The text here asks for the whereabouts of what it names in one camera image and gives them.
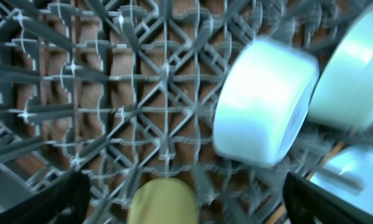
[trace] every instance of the yellow-green object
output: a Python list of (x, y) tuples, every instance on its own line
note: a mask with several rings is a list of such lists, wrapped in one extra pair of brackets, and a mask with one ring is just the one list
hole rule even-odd
[(174, 178), (154, 179), (132, 199), (127, 224), (197, 224), (198, 210), (192, 189)]

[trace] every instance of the black object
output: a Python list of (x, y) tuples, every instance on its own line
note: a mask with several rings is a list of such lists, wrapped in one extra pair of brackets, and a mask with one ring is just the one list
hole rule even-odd
[(314, 224), (314, 217), (324, 224), (373, 224), (372, 215), (291, 172), (283, 187), (283, 199), (292, 224)]
[(0, 224), (83, 223), (90, 187), (87, 175), (69, 170), (39, 194), (0, 213)]

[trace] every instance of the white plate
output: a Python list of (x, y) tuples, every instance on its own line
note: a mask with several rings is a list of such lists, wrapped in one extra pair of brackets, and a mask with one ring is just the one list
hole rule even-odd
[(360, 177), (364, 182), (363, 190), (358, 191), (320, 173), (316, 173), (311, 182), (373, 215), (373, 147), (349, 147), (328, 161), (326, 166)]

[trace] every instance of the plastic grid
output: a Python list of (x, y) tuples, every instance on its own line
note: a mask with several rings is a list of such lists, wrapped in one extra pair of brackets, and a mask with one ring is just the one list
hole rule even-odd
[[(87, 222), (121, 223), (123, 220), (113, 212), (113, 206), (127, 208), (144, 175), (179, 177), (189, 173), (201, 206), (202, 222), (262, 223), (281, 201), (280, 189), (285, 173), (294, 170), (304, 175), (308, 172), (304, 163), (317, 163), (328, 153), (331, 144), (320, 138), (316, 128), (308, 127), (300, 133), (289, 155), (274, 169), (263, 170), (225, 159), (202, 162), (202, 145), (211, 144), (212, 138), (201, 133), (201, 126), (204, 123), (212, 128), (218, 94), (233, 57), (258, 33), (290, 45), (295, 44), (295, 38), (299, 36), (297, 47), (315, 54), (326, 50), (338, 39), (343, 33), (344, 22), (356, 16), (365, 5), (364, 1), (351, 1), (343, 16), (333, 0), (225, 0), (221, 3), (223, 14), (213, 14), (202, 7), (199, 0), (194, 0), (194, 7), (183, 14), (173, 13), (175, 2), (169, 0), (145, 0), (138, 4), (133, 0), (84, 0), (87, 9), (75, 7), (76, 2), (8, 0), (8, 4), (4, 4), (0, 1), (0, 166), (13, 172), (7, 169), (10, 160), (32, 154), (43, 168), (25, 181), (31, 191), (43, 189), (67, 168), (82, 169), (94, 183), (91, 205), (95, 209)], [(61, 20), (65, 26), (62, 34), (45, 23), (47, 16)], [(76, 43), (74, 23), (85, 17), (99, 20), (96, 39)], [(185, 24), (193, 27), (192, 37), (184, 31)], [(12, 33), (20, 28), (21, 35), (13, 38)], [(311, 38), (324, 30), (327, 38), (311, 45)], [(111, 42), (109, 31), (120, 37), (123, 43)], [(163, 40), (155, 40), (161, 32)], [(168, 39), (171, 32), (178, 36), (179, 41)], [(223, 39), (212, 43), (218, 33), (223, 34)], [(12, 64), (11, 49), (16, 47), (32, 60), (31, 69)], [(42, 76), (41, 57), (47, 49), (64, 50), (67, 59), (58, 74)], [(95, 52), (99, 67), (81, 62), (80, 50)], [(163, 63), (157, 65), (149, 57), (150, 51), (160, 52)], [(131, 52), (130, 74), (114, 74), (108, 63), (111, 60), (108, 52)], [(142, 63), (154, 74), (143, 73)], [(190, 63), (193, 74), (179, 75), (179, 71)], [(202, 64), (210, 68), (211, 74), (201, 72)], [(41, 96), (47, 82), (59, 82), (65, 90), (66, 100), (57, 104), (43, 103)], [(80, 107), (80, 92), (77, 90), (80, 82), (101, 87), (93, 108)], [(131, 83), (133, 100), (113, 107), (109, 89), (117, 82)], [(23, 109), (17, 107), (14, 83), (33, 87), (32, 97)], [(180, 83), (192, 83), (194, 94), (182, 90)], [(212, 83), (212, 88), (200, 98), (203, 83)], [(151, 86), (147, 93), (141, 93), (144, 85)], [(163, 96), (163, 106), (146, 106), (158, 94)], [(85, 113), (97, 114), (101, 126), (98, 138), (79, 138), (77, 117)], [(164, 124), (158, 125), (147, 113), (164, 115)], [(174, 113), (181, 113), (183, 119), (172, 127), (170, 117)], [(19, 118), (32, 128), (32, 134), (20, 128)], [(47, 138), (44, 122), (63, 118), (68, 121), (63, 139)], [(114, 118), (121, 121), (111, 128)], [(195, 135), (178, 135), (190, 121)], [(132, 127), (131, 138), (117, 138), (116, 134), (124, 131), (126, 126)], [(191, 146), (192, 163), (173, 162), (177, 157), (176, 143)], [(148, 155), (141, 156), (141, 150), (145, 150), (141, 146), (147, 144), (154, 148)], [(47, 146), (60, 149), (68, 167), (44, 153), (42, 149)], [(131, 148), (131, 155), (122, 150), (127, 147)], [(161, 162), (149, 164), (155, 156)], [(234, 190), (231, 182), (241, 173), (247, 187)], [(222, 205), (223, 217), (206, 218), (205, 207), (215, 203)]]

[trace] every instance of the white bowl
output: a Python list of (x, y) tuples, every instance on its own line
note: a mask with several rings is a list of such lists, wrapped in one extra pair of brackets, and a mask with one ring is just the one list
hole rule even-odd
[(373, 124), (373, 5), (355, 21), (314, 91), (308, 120), (345, 131)]
[(326, 166), (362, 179), (363, 190), (358, 191), (321, 173), (315, 173), (311, 182), (373, 215), (373, 147), (349, 147), (328, 161)]
[(269, 38), (248, 45), (220, 94), (213, 142), (223, 157), (272, 167), (299, 132), (318, 80), (315, 58)]

